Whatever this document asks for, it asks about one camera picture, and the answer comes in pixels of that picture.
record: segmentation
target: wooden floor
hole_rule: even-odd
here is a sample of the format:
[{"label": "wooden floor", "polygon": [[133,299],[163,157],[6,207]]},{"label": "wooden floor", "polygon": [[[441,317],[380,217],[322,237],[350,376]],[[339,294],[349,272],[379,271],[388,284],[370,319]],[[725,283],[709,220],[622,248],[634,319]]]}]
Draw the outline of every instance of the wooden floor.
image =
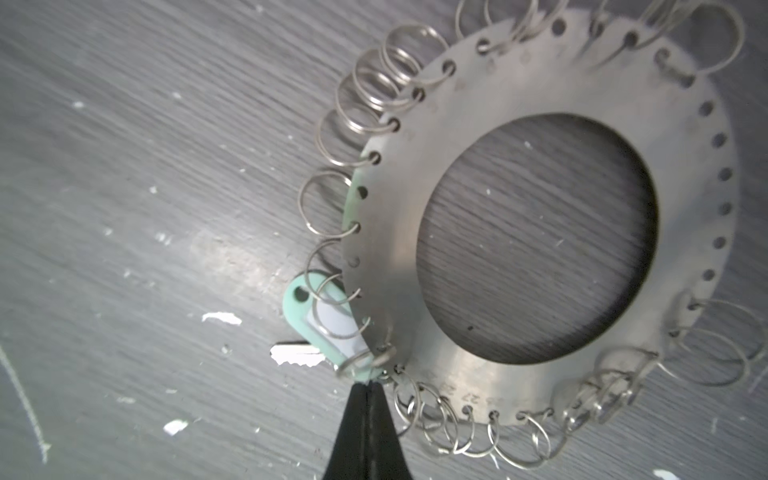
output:
[{"label": "wooden floor", "polygon": [[[717,297],[765,313],[768,5],[730,2],[748,38],[714,81],[743,196]],[[269,357],[296,338],[281,299],[317,241],[295,205],[323,165],[313,125],[393,26],[415,19],[453,38],[455,3],[0,2],[0,477],[322,477],[349,383]],[[477,25],[480,2],[469,3]],[[500,18],[525,2],[494,3]],[[609,6],[637,16],[638,3]],[[721,30],[686,28],[694,46],[723,44]],[[309,200],[321,224],[339,225],[316,191]],[[507,125],[433,195],[419,240],[429,307],[488,358],[570,352],[610,325],[641,278],[652,202],[639,160],[610,131],[562,116]],[[525,222],[504,230],[495,219],[512,209]],[[530,272],[543,280],[498,293]],[[201,322],[216,312],[242,324]],[[741,320],[714,310],[702,322],[753,349]],[[726,390],[655,372],[637,407],[579,432],[536,472],[433,458],[417,435],[402,444],[418,480],[765,478],[765,368]],[[171,436],[175,419],[189,425]],[[503,439],[530,453],[524,433]]]}]

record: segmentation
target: key organizer ring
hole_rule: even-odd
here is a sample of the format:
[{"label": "key organizer ring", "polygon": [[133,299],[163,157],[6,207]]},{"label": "key organizer ring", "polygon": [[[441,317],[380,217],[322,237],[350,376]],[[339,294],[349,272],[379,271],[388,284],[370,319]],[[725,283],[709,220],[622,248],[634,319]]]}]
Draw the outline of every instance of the key organizer ring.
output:
[{"label": "key organizer ring", "polygon": [[[341,233],[320,233],[307,221],[324,240],[306,267],[320,249],[341,243],[347,300],[377,365],[388,372],[382,379],[396,383],[403,432],[422,430],[438,454],[477,458],[496,452],[523,469],[552,460],[588,421],[605,423],[632,405],[644,377],[663,365],[684,334],[709,335],[693,328],[701,309],[690,305],[707,304],[725,267],[736,229],[739,165],[725,104],[706,77],[713,68],[698,69],[664,35],[696,8],[719,8],[738,34],[733,53],[715,66],[720,69],[736,57],[744,32],[736,11],[714,0],[652,0],[642,21],[608,13],[605,0],[593,10],[566,8],[567,0],[558,0],[536,15],[538,0],[530,1],[520,22],[510,18],[465,35],[461,0],[455,15],[460,40],[453,46],[428,25],[392,30],[379,46],[380,72],[390,80],[376,81],[397,94],[371,98],[370,90],[353,82],[356,108],[362,105],[376,118],[370,108],[378,107],[383,112],[377,122],[362,125],[339,111],[348,82],[339,83],[337,113],[350,130],[370,137],[350,161],[321,149],[333,164],[355,170],[351,182],[334,174],[349,185]],[[485,12],[491,24],[488,2]],[[407,34],[436,40],[445,51],[422,67],[397,45]],[[375,57],[370,50],[363,55]],[[370,73],[361,63],[354,68]],[[632,146],[656,197],[656,249],[630,306],[598,338],[547,362],[491,362],[456,345],[427,309],[416,271],[419,228],[432,192],[464,150],[503,124],[545,114],[596,121]],[[324,301],[321,292],[310,293]],[[739,377],[700,385],[729,385],[749,372],[755,356],[729,340],[728,346],[743,364]],[[426,393],[436,401],[436,417],[425,410]],[[553,421],[559,444],[545,428]],[[460,438],[462,424],[471,426],[468,439]],[[532,459],[505,453],[499,445],[503,425],[526,429]],[[441,430],[445,440],[435,438]]]}]

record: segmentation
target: metal disc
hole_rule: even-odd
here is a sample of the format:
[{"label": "metal disc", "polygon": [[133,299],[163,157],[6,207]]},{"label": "metal disc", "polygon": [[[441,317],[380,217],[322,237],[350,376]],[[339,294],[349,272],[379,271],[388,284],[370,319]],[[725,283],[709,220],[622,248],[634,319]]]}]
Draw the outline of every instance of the metal disc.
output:
[{"label": "metal disc", "polygon": [[[396,346],[385,368],[405,365],[458,409],[471,405],[478,419],[498,410],[502,424],[557,403],[556,392],[595,369],[633,369],[643,359],[637,349],[666,352],[670,328],[690,326],[700,314],[687,308],[690,298],[712,294],[736,227],[737,153],[725,105],[706,78],[684,84],[657,62],[667,49],[667,65],[695,71],[692,57],[666,38],[622,48],[629,32],[653,34],[629,18],[613,18],[599,38],[589,35],[589,11],[569,9],[560,19],[560,35],[552,28],[507,51],[478,53],[481,39],[495,45],[506,38],[513,21],[500,22],[428,65],[425,78],[439,75],[447,60],[456,69],[423,102],[382,119],[397,117],[401,127],[365,146],[362,157],[377,151],[381,161],[356,170],[344,212],[345,229],[361,226],[342,240],[343,274],[347,291],[361,289],[351,302],[355,317],[373,318],[363,334],[371,350]],[[654,258],[630,306],[591,343],[534,365],[490,362],[456,345],[427,309],[416,271],[422,216],[442,175],[483,135],[519,118],[560,113],[612,129],[645,163],[658,209]],[[725,247],[713,245],[718,237]]]}]

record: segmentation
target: large central hole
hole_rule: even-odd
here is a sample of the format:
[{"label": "large central hole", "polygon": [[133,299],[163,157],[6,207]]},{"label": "large central hole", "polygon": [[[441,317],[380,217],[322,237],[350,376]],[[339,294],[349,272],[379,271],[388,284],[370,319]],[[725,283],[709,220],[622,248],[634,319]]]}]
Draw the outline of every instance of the large central hole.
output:
[{"label": "large central hole", "polygon": [[449,168],[419,231],[427,307],[462,348],[528,364],[586,345],[623,313],[656,240],[641,159],[567,115],[511,122]]}]

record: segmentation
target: white debris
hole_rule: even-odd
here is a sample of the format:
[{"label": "white debris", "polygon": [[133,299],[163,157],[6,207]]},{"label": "white debris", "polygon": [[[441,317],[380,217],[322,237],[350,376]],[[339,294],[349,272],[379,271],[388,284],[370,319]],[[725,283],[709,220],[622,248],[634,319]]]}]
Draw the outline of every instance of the white debris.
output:
[{"label": "white debris", "polygon": [[165,424],[165,427],[163,427],[163,430],[170,436],[176,435],[178,432],[181,432],[186,427],[189,426],[189,422],[185,420],[171,420],[170,422]]},{"label": "white debris", "polygon": [[654,475],[661,478],[661,480],[680,480],[680,477],[674,473],[669,472],[668,470],[661,470],[660,468],[654,470]]},{"label": "white debris", "polygon": [[230,325],[240,325],[243,323],[243,320],[237,318],[237,315],[230,312],[209,312],[203,315],[202,321],[206,321],[211,318],[221,320],[222,322],[229,323]]}]

